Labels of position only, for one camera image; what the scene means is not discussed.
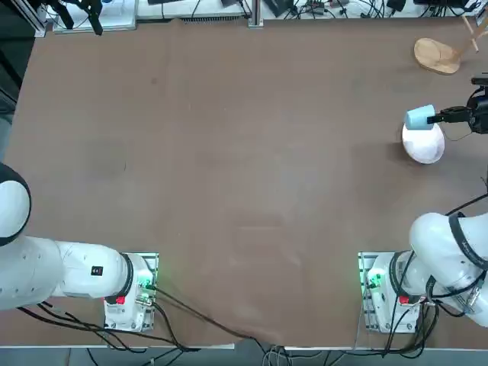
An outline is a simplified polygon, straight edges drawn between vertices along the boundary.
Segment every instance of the metal bracket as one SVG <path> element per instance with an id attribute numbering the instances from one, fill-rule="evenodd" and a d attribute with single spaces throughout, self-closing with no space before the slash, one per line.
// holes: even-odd
<path id="1" fill-rule="evenodd" d="M 248 27 L 251 29 L 263 28 L 264 21 L 261 16 L 261 0 L 252 0 L 251 17 L 248 20 Z"/>
<path id="2" fill-rule="evenodd" d="M 45 20 L 46 14 L 43 9 L 40 9 L 40 14 L 36 9 L 32 8 L 28 0 L 12 0 L 14 6 L 19 10 L 24 19 L 35 30 L 35 37 L 44 37 L 46 35 Z"/>

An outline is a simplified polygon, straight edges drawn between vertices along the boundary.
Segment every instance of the tabletop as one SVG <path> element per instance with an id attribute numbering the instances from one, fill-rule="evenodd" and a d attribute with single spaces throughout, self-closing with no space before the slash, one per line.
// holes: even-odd
<path id="1" fill-rule="evenodd" d="M 460 19 L 48 34 L 34 45 L 5 160 L 30 185 L 27 234 L 158 252 L 159 285 L 233 329 L 280 345 L 351 347 L 358 252 L 408 249 L 419 215 L 486 189 L 486 137 L 446 141 L 441 161 L 424 166 L 399 135 L 406 110 L 463 104 L 470 77 L 486 71 L 488 45 L 442 76 L 416 64 L 415 40 L 465 36 Z M 60 303 L 103 320 L 100 300 Z M 167 309 L 180 342 L 235 341 Z M 3 345 L 99 343 L 16 310 L 0 320 Z M 160 319 L 152 333 L 166 335 Z M 484 335 L 442 317 L 429 346 L 488 348 Z M 361 331 L 358 345 L 385 340 L 367 338 Z"/>

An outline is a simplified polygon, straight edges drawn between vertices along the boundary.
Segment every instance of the robotic arm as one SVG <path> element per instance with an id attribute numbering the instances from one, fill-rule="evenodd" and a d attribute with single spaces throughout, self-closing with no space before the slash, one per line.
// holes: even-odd
<path id="1" fill-rule="evenodd" d="M 379 331 L 390 331 L 393 309 L 399 320 L 410 308 L 398 330 L 413 332 L 419 316 L 417 304 L 424 300 L 446 303 L 488 327 L 486 238 L 488 213 L 469 218 L 439 213 L 419 217 L 410 230 L 413 252 L 381 253 L 368 272 Z"/>
<path id="2" fill-rule="evenodd" d="M 473 133 L 488 133 L 488 73 L 484 72 L 471 78 L 471 84 L 478 85 L 479 88 L 469 97 L 466 107 L 449 107 L 439 111 L 437 114 L 421 116 L 420 119 L 412 119 L 409 113 L 406 116 L 406 127 L 409 130 L 427 130 L 433 124 L 445 122 L 456 124 L 467 122 Z"/>
<path id="3" fill-rule="evenodd" d="M 141 255 L 24 236 L 30 215 L 27 183 L 0 163 L 0 310 L 51 296 L 103 297 L 106 325 L 130 331 L 152 327 L 147 308 L 153 293 L 146 285 L 155 284 L 155 275 Z"/>

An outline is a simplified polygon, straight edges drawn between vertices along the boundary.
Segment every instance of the black cable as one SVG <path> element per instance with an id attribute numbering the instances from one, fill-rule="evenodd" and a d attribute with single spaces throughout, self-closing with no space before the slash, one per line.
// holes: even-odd
<path id="1" fill-rule="evenodd" d="M 402 277 L 400 278 L 400 282 L 399 282 L 399 291 L 401 291 L 401 289 L 402 289 L 402 283 L 403 283 L 403 280 L 406 277 L 406 273 L 407 273 L 407 270 L 408 270 L 408 268 L 410 266 L 410 263 L 412 263 L 413 256 L 414 256 L 414 251 L 412 251 L 410 253 L 409 258 L 406 261 L 405 268 L 403 269 Z M 391 347 L 391 342 L 393 341 L 393 324 L 394 324 L 394 320 L 395 320 L 395 310 L 397 309 L 397 304 L 398 304 L 398 298 L 399 297 L 400 297 L 400 295 L 399 294 L 396 294 L 395 304 L 393 305 L 393 313 L 391 315 L 390 334 L 388 335 L 387 344 L 384 347 L 384 355 L 386 355 L 389 352 L 390 347 Z"/>
<path id="2" fill-rule="evenodd" d="M 439 301 L 439 300 L 437 300 L 435 303 L 438 304 L 441 307 L 441 309 L 443 309 L 449 316 L 452 316 L 453 318 L 461 318 L 461 317 L 466 315 L 466 313 L 464 311 L 462 311 L 460 313 L 451 312 L 448 308 L 446 308 L 444 305 L 442 305 L 441 301 Z"/>
<path id="3" fill-rule="evenodd" d="M 175 351 L 177 351 L 177 350 L 178 350 L 177 348 L 170 349 L 169 351 L 166 351 L 166 352 L 164 352 L 164 353 L 160 354 L 159 356 L 156 356 L 156 357 L 154 357 L 154 358 L 151 358 L 149 361 L 147 361 L 147 362 L 143 363 L 143 364 L 142 364 L 142 365 L 140 365 L 140 366 L 148 366 L 148 365 L 150 365 L 150 364 L 154 364 L 154 361 L 159 360 L 160 358 L 163 358 L 163 357 L 165 357 L 166 355 L 169 355 L 170 353 L 173 353 L 173 352 L 175 352 Z"/>
<path id="4" fill-rule="evenodd" d="M 329 360 L 329 357 L 330 357 L 331 352 L 332 352 L 332 351 L 328 351 L 328 352 L 327 352 L 326 359 L 325 359 L 325 360 L 323 360 L 323 366 L 327 366 L 327 361 Z"/>
<path id="5" fill-rule="evenodd" d="M 417 354 L 416 354 L 416 355 L 414 355 L 414 356 L 403 355 L 403 354 L 401 354 L 401 353 L 400 353 L 400 356 L 401 356 L 401 357 L 403 357 L 403 358 L 408 358 L 408 359 L 411 359 L 411 360 L 412 360 L 412 359 L 414 359 L 414 358 L 419 358 L 419 357 L 422 355 L 422 353 L 424 352 L 424 349 L 425 349 L 425 341 L 426 341 L 426 333 L 425 333 L 425 317 L 426 317 L 426 315 L 427 315 L 427 314 L 425 314 L 425 313 L 424 313 L 424 306 L 425 306 L 425 305 L 424 305 L 424 304 L 422 304 L 422 308 L 421 308 L 421 310 L 420 310 L 420 311 L 421 311 L 421 314 L 422 314 L 422 320 L 421 320 L 421 323 L 420 323 L 420 328 L 422 329 L 422 343 L 421 343 L 421 346 L 420 346 L 420 351 L 419 351 L 419 353 L 417 353 Z M 415 344 L 415 342 L 416 342 L 416 340 L 417 340 L 417 338 L 418 338 L 418 336 L 417 336 L 418 334 L 419 334 L 419 333 L 417 332 L 416 337 L 415 337 L 415 340 L 414 340 L 414 344 Z"/>
<path id="6" fill-rule="evenodd" d="M 95 366 L 98 366 L 97 361 L 95 361 L 95 359 L 93 358 L 93 355 L 92 355 L 92 352 L 90 351 L 90 348 L 87 348 L 86 351 L 88 352 L 88 356 L 90 356 L 91 362 L 93 362 L 93 364 Z"/>
<path id="7" fill-rule="evenodd" d="M 183 355 L 183 352 L 180 352 L 179 355 L 176 355 L 170 362 L 166 362 L 163 366 L 169 366 L 170 364 L 174 363 L 180 358 L 181 355 Z"/>
<path id="8" fill-rule="evenodd" d="M 373 1 L 371 1 L 371 2 L 366 2 L 365 0 L 357 0 L 357 1 L 358 1 L 358 2 L 364 2 L 366 5 L 370 5 L 370 6 L 371 6 L 371 8 L 373 8 L 373 9 L 376 11 L 376 14 L 377 14 L 379 17 L 381 17 L 381 15 L 380 15 L 381 13 L 380 13 L 380 11 L 377 9 L 377 7 L 376 7 L 376 6 L 374 6 Z"/>
<path id="9" fill-rule="evenodd" d="M 76 324 L 79 324 L 79 325 L 84 326 L 86 329 L 89 329 L 96 336 L 98 336 L 100 339 L 104 340 L 110 347 L 116 349 L 117 351 L 129 351 L 130 353 L 146 353 L 146 351 L 147 351 L 147 349 L 143 349 L 143 350 L 136 351 L 136 350 L 132 349 L 131 347 L 127 346 L 122 341 L 122 339 L 120 339 L 117 335 L 115 335 L 115 334 L 112 333 L 112 329 L 105 329 L 105 328 L 102 328 L 101 326 L 97 326 L 96 324 L 82 322 L 76 316 L 72 315 L 71 313 L 68 313 L 67 311 L 63 311 L 63 312 L 67 316 L 69 316 L 71 319 L 70 318 L 66 318 L 64 316 L 60 316 L 60 315 L 58 315 L 56 313 L 53 313 L 52 311 L 46 309 L 44 307 L 44 305 L 46 305 L 46 306 L 48 306 L 48 307 L 50 307 L 52 309 L 54 308 L 53 305 L 51 305 L 50 303 L 48 303 L 46 301 L 42 302 L 42 304 L 39 303 L 37 306 L 41 310 L 43 310 L 45 313 L 48 313 L 49 315 L 51 315 L 52 317 L 54 317 L 56 319 L 65 320 L 66 322 L 76 323 Z M 113 336 L 122 345 L 123 348 L 118 348 L 112 342 L 108 341 L 108 339 L 106 339 L 104 336 L 102 336 L 101 334 L 99 334 L 100 332 L 106 332 L 108 335 Z"/>
<path id="10" fill-rule="evenodd" d="M 39 314 L 36 314 L 34 313 L 33 311 L 30 311 L 29 309 L 26 309 L 24 307 L 18 307 L 17 308 L 18 310 L 20 310 L 22 313 L 25 313 L 27 314 L 28 316 L 31 316 L 43 323 L 47 323 L 47 324 L 52 324 L 52 325 L 55 325 L 55 326 L 61 326 L 63 328 L 69 328 L 69 329 L 75 329 L 75 330 L 81 330 L 83 332 L 91 332 L 91 330 L 89 329 L 86 329 L 85 327 L 81 327 L 81 326 L 72 326 L 70 324 L 66 324 L 66 323 L 61 323 L 61 322 L 57 322 L 55 320 L 51 320 L 51 319 L 48 319 L 48 318 L 45 318 Z M 123 334 L 130 334 L 132 336 L 137 336 L 137 337 L 141 337 L 141 338 L 146 338 L 146 339 L 155 339 L 156 341 L 162 341 L 162 342 L 166 342 L 166 343 L 169 343 L 171 345 L 173 345 L 173 342 L 170 341 L 169 339 L 166 339 L 166 338 L 163 338 L 163 337 L 156 337 L 154 335 L 148 335 L 148 334 L 144 334 L 144 333 L 139 333 L 139 332 L 129 332 L 127 330 L 119 330 L 119 329 L 110 329 L 110 332 L 112 333 L 123 333 Z"/>
<path id="11" fill-rule="evenodd" d="M 341 0 L 336 0 L 336 1 L 337 1 L 337 3 L 339 4 L 339 6 L 341 7 L 341 9 L 342 9 L 342 14 L 344 14 L 346 18 L 349 18 L 349 17 L 348 17 L 348 12 L 347 12 L 347 10 L 344 8 L 344 5 L 342 5 Z"/>
<path id="12" fill-rule="evenodd" d="M 467 285 L 466 287 L 459 288 L 457 290 L 453 290 L 451 292 L 448 292 L 447 294 L 442 294 L 442 295 L 432 295 L 432 299 L 444 299 L 446 297 L 453 297 L 462 294 L 463 292 L 466 292 L 468 290 L 471 290 L 473 287 L 475 287 L 479 281 L 484 281 L 484 278 L 486 277 L 486 271 L 481 272 L 481 274 L 477 277 L 476 280 L 472 284 Z"/>
<path id="13" fill-rule="evenodd" d="M 68 28 L 62 26 L 60 23 L 58 23 L 56 21 L 56 19 L 53 18 L 53 15 L 51 13 L 49 13 L 46 9 L 46 7 L 44 6 L 43 7 L 43 10 L 46 12 L 46 14 L 49 16 L 49 18 L 51 18 L 51 21 L 53 21 L 54 23 L 56 23 L 59 27 L 61 27 L 62 29 L 66 29 L 68 30 Z M 73 27 L 72 29 L 76 29 L 76 28 L 80 28 L 87 20 L 88 20 L 89 17 L 86 17 L 86 19 L 84 21 L 82 21 L 80 24 L 78 24 L 76 27 Z"/>
<path id="14" fill-rule="evenodd" d="M 43 307 L 41 304 L 38 304 L 37 305 L 39 308 L 41 308 L 44 312 L 48 313 L 49 315 L 57 318 L 57 319 L 67 319 L 69 320 L 68 318 L 65 318 L 63 316 L 58 316 L 57 314 L 55 313 L 52 313 L 50 312 L 48 309 L 46 309 L 45 307 Z M 102 339 L 103 341 L 105 341 L 110 347 L 112 347 L 113 349 L 117 350 L 117 351 L 128 351 L 129 348 L 125 349 L 125 348 L 118 348 L 116 345 L 114 345 L 112 342 L 110 342 L 108 339 L 106 339 L 103 335 L 99 334 L 96 330 L 92 330 L 89 326 L 85 326 L 86 329 L 90 330 L 90 332 L 93 332 L 97 337 L 99 337 L 100 339 Z"/>
<path id="15" fill-rule="evenodd" d="M 419 18 L 422 18 L 422 17 L 423 17 L 425 14 L 427 14 L 427 11 L 429 11 L 429 10 L 430 10 L 430 7 L 431 7 L 431 5 L 430 5 L 430 4 L 428 4 L 428 5 L 427 5 L 427 9 L 426 9 L 426 10 L 425 10 L 423 13 L 421 13 L 421 15 L 419 16 Z"/>
<path id="16" fill-rule="evenodd" d="M 331 14 L 334 19 L 337 19 L 336 16 L 334 15 L 334 13 L 332 13 L 331 11 L 325 9 L 324 12 Z"/>
<path id="17" fill-rule="evenodd" d="M 244 7 L 244 4 L 242 3 L 242 0 L 237 0 L 237 1 L 241 5 L 242 11 L 244 11 L 244 18 L 249 19 L 251 17 L 251 15 L 247 13 L 246 8 Z"/>
<path id="18" fill-rule="evenodd" d="M 156 286 L 149 285 L 149 286 L 146 286 L 146 288 L 149 289 L 149 290 L 154 290 L 154 291 L 159 292 L 160 294 L 166 296 L 168 299 L 170 299 L 172 301 L 175 301 L 178 305 L 181 305 L 186 310 L 191 311 L 194 315 L 200 317 L 201 319 L 203 319 L 206 322 L 212 324 L 213 326 L 216 326 L 217 328 L 223 330 L 224 332 L 229 333 L 232 336 L 239 337 L 239 338 L 243 338 L 243 339 L 251 339 L 251 340 L 253 340 L 259 346 L 259 348 L 262 350 L 262 352 L 264 354 L 266 353 L 266 351 L 262 347 L 261 343 L 259 343 L 259 341 L 255 337 L 253 337 L 251 335 L 243 334 L 241 332 L 236 332 L 235 330 L 232 330 L 230 328 L 227 328 L 223 324 L 220 324 L 219 322 L 217 322 L 216 320 L 210 318 L 209 316 L 206 316 L 206 315 L 200 313 L 199 311 L 197 311 L 197 310 L 193 309 L 192 307 L 188 306 L 186 303 L 183 303 L 182 301 L 178 300 L 176 297 L 172 296 L 171 294 L 168 294 L 166 291 L 163 291 L 163 290 L 157 288 Z"/>
<path id="19" fill-rule="evenodd" d="M 400 349 L 394 349 L 394 350 L 389 350 L 389 354 L 396 354 L 396 355 L 404 355 L 405 353 L 411 353 L 416 351 L 417 349 L 420 349 L 422 347 L 422 344 L 427 342 L 427 339 L 429 339 L 430 335 L 432 334 L 432 331 L 435 328 L 435 325 L 438 322 L 438 316 L 439 316 L 439 309 L 436 306 L 435 307 L 435 315 L 429 325 L 429 329 L 427 330 L 427 333 L 425 334 L 425 337 L 423 337 L 423 340 L 421 343 L 414 343 L 411 346 L 407 346 L 405 348 L 400 348 Z M 345 355 L 352 355 L 352 356 L 379 356 L 383 355 L 383 352 L 368 352 L 368 353 L 353 353 L 353 352 L 347 352 L 347 351 L 341 351 L 341 353 Z"/>
<path id="20" fill-rule="evenodd" d="M 296 11 L 296 12 L 298 12 L 298 11 L 297 11 L 297 4 L 298 4 L 298 2 L 299 2 L 299 1 L 300 1 L 300 0 L 296 0 L 296 1 L 295 1 L 295 3 L 293 4 L 293 6 L 292 6 L 292 7 L 290 7 L 290 10 L 288 10 L 288 13 L 287 13 L 287 14 L 284 16 L 284 18 L 283 18 L 283 20 L 284 20 L 284 21 L 286 21 L 286 20 L 287 20 L 288 15 L 290 15 L 290 13 L 291 13 L 292 11 Z"/>
<path id="21" fill-rule="evenodd" d="M 467 203 L 465 203 L 465 204 L 462 204 L 461 206 L 456 207 L 455 209 L 453 209 L 453 210 L 451 210 L 451 211 L 447 212 L 447 213 L 445 214 L 445 216 L 451 216 L 452 214 L 454 214 L 454 213 L 458 212 L 459 210 L 462 210 L 463 208 L 468 207 L 468 206 L 470 206 L 471 204 L 475 204 L 475 203 L 476 203 L 476 202 L 478 202 L 478 201 L 484 200 L 484 199 L 485 199 L 485 198 L 487 198 L 487 197 L 488 197 L 488 193 L 482 194 L 482 195 L 480 195 L 480 196 L 478 196 L 478 197 L 474 198 L 473 200 L 471 200 L 471 201 L 469 201 L 469 202 L 467 202 Z"/>
<path id="22" fill-rule="evenodd" d="M 169 318 L 168 316 L 166 315 L 166 312 L 163 310 L 162 307 L 160 307 L 160 305 L 158 305 L 156 302 L 155 303 L 152 303 L 152 305 L 154 306 L 154 308 L 156 310 L 158 310 L 158 312 L 162 315 L 162 318 L 164 319 L 165 321 L 165 324 L 166 324 L 166 328 L 168 328 L 168 333 L 169 333 L 169 336 L 171 337 L 173 343 L 175 344 L 176 347 L 178 347 L 178 349 L 182 352 L 198 352 L 200 351 L 199 348 L 189 348 L 189 347 L 186 347 L 184 345 L 182 345 L 177 339 L 176 339 L 176 335 L 175 333 L 173 332 L 173 328 L 171 327 L 171 323 L 169 322 Z"/>
<path id="23" fill-rule="evenodd" d="M 193 16 L 195 15 L 195 12 L 196 12 L 196 10 L 197 10 L 197 8 L 198 8 L 199 4 L 200 4 L 200 1 L 201 1 L 201 0 L 198 0 L 198 1 L 197 1 L 197 4 L 195 5 L 195 7 L 194 7 L 194 9 L 193 9 L 193 11 L 192 11 L 192 13 L 191 13 L 191 18 L 190 18 L 190 19 L 193 19 Z"/>

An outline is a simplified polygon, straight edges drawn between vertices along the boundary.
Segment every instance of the cable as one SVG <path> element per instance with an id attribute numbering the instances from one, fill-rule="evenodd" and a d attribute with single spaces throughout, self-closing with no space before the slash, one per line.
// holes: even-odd
<path id="1" fill-rule="evenodd" d="M 290 7 L 290 10 L 288 10 L 288 13 L 284 16 L 283 20 L 286 21 L 288 18 L 288 15 L 290 15 L 291 11 L 297 11 L 297 4 L 300 0 L 296 0 L 295 3 L 293 4 L 292 7 Z"/>
<path id="2" fill-rule="evenodd" d="M 176 335 L 175 333 L 173 332 L 173 329 L 171 327 L 171 323 L 169 322 L 169 318 L 168 316 L 166 315 L 166 312 L 162 309 L 162 307 L 160 307 L 160 305 L 158 305 L 156 302 L 155 303 L 152 303 L 152 305 L 154 306 L 154 308 L 156 310 L 158 310 L 158 312 L 162 315 L 162 318 L 165 320 L 165 324 L 166 324 L 166 327 L 168 328 L 168 332 L 169 332 L 169 335 L 173 341 L 173 343 L 176 345 L 176 347 L 178 347 L 178 349 L 182 352 L 198 352 L 200 351 L 199 348 L 189 348 L 189 347 L 186 347 L 184 345 L 182 345 L 177 339 L 176 339 Z"/>
<path id="3" fill-rule="evenodd" d="M 460 313 L 452 313 L 448 308 L 442 305 L 441 301 L 439 300 L 437 300 L 435 303 L 438 304 L 441 307 L 441 309 L 443 309 L 449 316 L 452 316 L 453 318 L 461 318 L 466 315 L 464 311 Z"/>
<path id="4" fill-rule="evenodd" d="M 54 19 L 54 18 L 53 18 L 53 15 L 54 15 L 54 14 L 49 13 L 49 12 L 47 11 L 46 6 L 43 6 L 42 8 L 43 8 L 43 10 L 46 12 L 46 14 L 49 16 L 49 18 L 51 18 L 51 21 L 53 21 L 54 23 L 56 23 L 56 24 L 58 25 L 58 27 L 61 27 L 62 29 L 66 29 L 66 30 L 68 30 L 68 28 L 66 28 L 65 26 L 61 25 L 60 23 L 58 23 L 58 22 L 57 22 L 57 20 L 56 20 L 56 19 Z M 86 17 L 86 19 L 85 19 L 84 21 L 82 21 L 82 22 L 81 22 L 80 24 L 78 24 L 76 27 L 71 28 L 71 30 L 76 29 L 76 28 L 80 28 L 80 27 L 81 27 L 81 26 L 82 26 L 82 25 L 83 25 L 83 24 L 84 24 L 84 23 L 85 23 L 85 22 L 88 20 L 88 18 L 89 18 L 89 17 Z"/>
<path id="5" fill-rule="evenodd" d="M 197 10 L 197 8 L 198 8 L 199 4 L 200 4 L 200 1 L 201 1 L 201 0 L 198 0 L 198 1 L 197 1 L 197 4 L 195 5 L 195 7 L 194 7 L 194 9 L 193 9 L 193 11 L 192 11 L 192 13 L 191 13 L 191 18 L 190 18 L 190 19 L 193 19 L 193 16 L 195 15 L 195 12 L 196 12 L 196 10 Z"/>
<path id="6" fill-rule="evenodd" d="M 380 15 L 381 13 L 380 13 L 380 11 L 377 9 L 377 7 L 373 5 L 373 1 L 371 1 L 371 2 L 366 2 L 365 0 L 355 0 L 355 1 L 357 1 L 357 2 L 363 2 L 363 3 L 365 3 L 365 4 L 370 5 L 370 6 L 371 6 L 371 8 L 372 8 L 372 9 L 374 9 L 374 10 L 376 11 L 376 14 L 377 14 L 379 17 L 381 17 L 381 15 Z"/>
<path id="7" fill-rule="evenodd" d="M 339 361 L 342 360 L 342 358 L 344 357 L 345 355 L 342 353 L 339 357 L 337 357 L 334 361 L 332 361 L 329 366 L 334 366 L 335 364 L 339 363 Z"/>
<path id="8" fill-rule="evenodd" d="M 151 358 L 149 361 L 147 361 L 147 362 L 143 363 L 143 364 L 142 364 L 142 365 L 140 365 L 140 366 L 148 366 L 148 365 L 150 365 L 150 364 L 154 364 L 154 361 L 157 361 L 157 360 L 159 360 L 160 358 L 163 358 L 163 357 L 165 357 L 166 355 L 169 355 L 170 353 L 173 353 L 173 352 L 175 352 L 175 351 L 177 351 L 177 350 L 178 350 L 177 348 L 170 349 L 169 351 L 166 351 L 166 352 L 164 352 L 164 353 L 160 354 L 159 356 L 156 356 L 156 357 L 154 357 L 154 358 Z"/>
<path id="9" fill-rule="evenodd" d="M 27 314 L 28 316 L 31 316 L 43 323 L 47 323 L 47 324 L 52 324 L 52 325 L 55 325 L 55 326 L 61 326 L 63 328 L 69 328 L 69 329 L 75 329 L 75 330 L 81 330 L 83 332 L 91 332 L 91 330 L 89 329 L 86 329 L 85 327 L 80 327 L 80 326 L 72 326 L 70 324 L 66 324 L 66 323 L 61 323 L 61 322 L 57 322 L 55 320 L 51 320 L 51 319 L 48 319 L 48 318 L 45 318 L 39 314 L 36 314 L 34 313 L 33 311 L 30 311 L 29 309 L 26 309 L 24 307 L 18 307 L 17 308 L 18 310 L 20 310 L 22 313 L 25 313 Z M 91 324 L 91 323 L 84 323 L 84 324 L 88 324 L 89 326 L 96 326 L 95 324 Z M 162 341 L 162 342 L 166 342 L 166 343 L 169 343 L 171 345 L 173 345 L 173 342 L 170 341 L 169 339 L 165 339 L 163 337 L 156 337 L 154 335 L 148 335 L 148 334 L 144 334 L 144 333 L 138 333 L 138 332 L 129 332 L 129 331 L 126 331 L 126 330 L 119 330 L 119 329 L 110 329 L 110 332 L 112 333 L 123 333 L 123 334 L 130 334 L 132 336 L 137 336 L 137 337 L 141 337 L 141 338 L 147 338 L 147 339 L 155 339 L 157 341 Z"/>
<path id="10" fill-rule="evenodd" d="M 241 5 L 242 11 L 244 11 L 244 18 L 249 19 L 251 17 L 251 15 L 248 14 L 246 11 L 246 8 L 244 8 L 244 4 L 242 3 L 242 0 L 237 0 L 237 1 Z"/>
<path id="11" fill-rule="evenodd" d="M 93 355 L 92 355 L 92 352 L 90 351 L 90 348 L 87 348 L 86 351 L 88 352 L 88 356 L 90 356 L 91 362 L 93 362 L 93 364 L 95 366 L 98 366 L 97 361 L 95 361 L 95 359 L 93 358 Z"/>
<path id="12" fill-rule="evenodd" d="M 163 366 L 169 366 L 170 364 L 174 363 L 176 360 L 180 358 L 181 355 L 183 355 L 183 352 L 180 352 L 170 362 L 166 362 Z"/>
<path id="13" fill-rule="evenodd" d="M 325 9 L 324 12 L 331 14 L 334 19 L 337 19 L 336 16 L 334 15 L 334 13 L 332 13 L 331 11 Z"/>
<path id="14" fill-rule="evenodd" d="M 327 352 L 327 356 L 326 356 L 326 359 L 323 360 L 323 366 L 327 366 L 327 361 L 329 360 L 329 357 L 330 357 L 330 354 L 332 353 L 332 351 L 328 351 Z"/>
<path id="15" fill-rule="evenodd" d="M 463 208 L 468 207 L 468 206 L 470 206 L 471 204 L 475 204 L 475 203 L 476 203 L 476 202 L 478 202 L 478 201 L 484 200 L 484 199 L 485 199 L 485 198 L 487 198 L 487 197 L 488 197 L 488 193 L 482 194 L 482 195 L 480 195 L 480 196 L 478 196 L 478 197 L 474 198 L 473 200 L 471 200 L 471 201 L 467 202 L 466 204 L 462 204 L 461 206 L 456 207 L 455 209 L 453 209 L 453 210 L 451 210 L 451 211 L 447 212 L 447 213 L 445 214 L 445 216 L 451 216 L 452 214 L 454 214 L 454 213 L 458 212 L 459 210 L 462 210 Z"/>
<path id="16" fill-rule="evenodd" d="M 414 256 L 414 251 L 412 251 L 410 253 L 409 258 L 406 261 L 405 268 L 403 269 L 402 277 L 401 277 L 400 282 L 399 282 L 399 290 L 401 290 L 401 288 L 402 288 L 403 280 L 406 277 L 406 273 L 407 273 L 408 267 L 410 266 L 410 263 L 412 263 L 413 256 Z M 390 347 L 391 347 L 391 343 L 393 341 L 393 324 L 394 324 L 394 320 L 395 320 L 395 311 L 397 310 L 397 304 L 398 304 L 398 298 L 399 297 L 400 297 L 400 295 L 396 294 L 395 304 L 393 305 L 393 313 L 391 315 L 390 334 L 388 335 L 388 341 L 387 341 L 387 344 L 385 345 L 385 348 L 384 348 L 384 356 L 389 352 Z"/>
<path id="17" fill-rule="evenodd" d="M 419 16 L 419 18 L 422 18 L 422 17 L 423 17 L 425 14 L 427 14 L 427 11 L 429 11 L 429 10 L 430 10 L 430 8 L 431 8 L 431 5 L 430 5 L 430 4 L 428 4 L 428 5 L 427 5 L 427 9 L 426 9 L 426 10 L 425 10 L 423 13 L 421 13 L 421 15 Z"/>
<path id="18" fill-rule="evenodd" d="M 344 15 L 345 15 L 345 17 L 346 17 L 346 19 L 348 19 L 348 18 L 349 18 L 349 17 L 348 17 L 348 12 L 347 12 L 347 10 L 344 8 L 344 5 L 341 3 L 341 0 L 336 0 L 336 1 L 337 1 L 337 3 L 339 4 L 339 6 L 341 7 L 341 9 L 342 9 L 341 14 L 344 14 Z"/>
<path id="19" fill-rule="evenodd" d="M 262 353 L 266 353 L 266 351 L 262 347 L 261 343 L 259 343 L 259 341 L 255 337 L 250 336 L 250 335 L 246 335 L 246 334 L 243 334 L 243 333 L 240 333 L 240 332 L 236 332 L 234 330 L 231 330 L 230 328 L 227 328 L 223 324 L 220 324 L 219 322 L 217 322 L 216 320 L 210 318 L 209 316 L 206 316 L 206 315 L 200 313 L 199 311 L 193 309 L 192 307 L 190 307 L 187 304 L 183 303 L 182 301 L 178 300 L 176 297 L 174 297 L 171 294 L 168 294 L 167 292 L 165 292 L 165 291 L 157 288 L 156 286 L 148 285 L 148 286 L 146 286 L 146 288 L 149 289 L 149 290 L 154 290 L 154 291 L 159 292 L 160 294 L 166 296 L 168 299 L 170 299 L 172 301 L 175 301 L 178 305 L 181 305 L 185 309 L 191 311 L 194 315 L 200 317 L 201 319 L 203 319 L 206 322 L 212 324 L 213 326 L 216 326 L 217 328 L 223 330 L 224 332 L 229 333 L 232 336 L 239 337 L 239 338 L 243 338 L 243 339 L 251 339 L 251 340 L 253 340 L 254 342 L 256 342 L 256 344 L 259 346 L 259 348 L 262 350 Z"/>
<path id="20" fill-rule="evenodd" d="M 96 324 L 82 322 L 76 316 L 74 316 L 71 313 L 68 313 L 66 311 L 63 311 L 63 312 L 67 316 L 69 316 L 71 319 L 70 318 L 66 318 L 64 316 L 57 315 L 57 314 L 51 312 L 50 310 L 46 309 L 43 306 L 43 304 L 45 304 L 46 306 L 48 306 L 48 307 L 50 307 L 52 309 L 54 309 L 54 306 L 51 305 L 50 303 L 48 303 L 47 301 L 43 301 L 42 304 L 39 303 L 37 306 L 39 308 L 41 308 L 45 313 L 48 313 L 52 317 L 57 318 L 57 319 L 60 319 L 60 320 L 65 320 L 65 321 L 70 322 L 70 323 L 77 323 L 79 325 L 83 325 L 86 329 L 90 330 L 95 335 L 97 335 L 99 338 L 103 339 L 110 347 L 113 347 L 117 351 L 129 351 L 130 353 L 145 353 L 147 351 L 147 349 L 143 349 L 143 350 L 136 351 L 136 350 L 128 347 L 124 342 L 122 342 L 122 340 L 117 335 L 115 335 L 115 334 L 112 333 L 113 332 L 113 329 L 105 329 L 105 328 L 102 328 L 101 326 L 97 326 Z M 108 341 L 104 336 L 102 336 L 101 334 L 98 334 L 98 332 L 96 330 L 93 330 L 92 327 L 93 328 L 96 328 L 98 330 L 98 332 L 106 332 L 110 336 L 113 336 L 122 345 L 123 348 L 118 348 L 116 345 L 114 345 L 113 343 L 111 343 L 110 341 Z"/>
<path id="21" fill-rule="evenodd" d="M 470 135 L 473 133 L 473 131 L 471 131 L 471 132 L 469 132 L 469 133 L 466 133 L 464 136 L 459 137 L 458 139 L 453 140 L 452 138 L 450 138 L 450 137 L 449 137 L 449 136 L 446 134 L 446 132 L 445 132 L 444 128 L 443 128 L 443 127 L 442 127 L 440 124 L 439 124 L 439 127 L 441 128 L 442 133 L 444 134 L 444 136 L 446 137 L 446 139 L 448 139 L 448 140 L 449 140 L 449 141 L 451 141 L 452 143 L 456 143 L 457 141 L 460 141 L 460 140 L 462 140 L 463 138 L 468 137 L 468 136 L 470 136 Z"/>

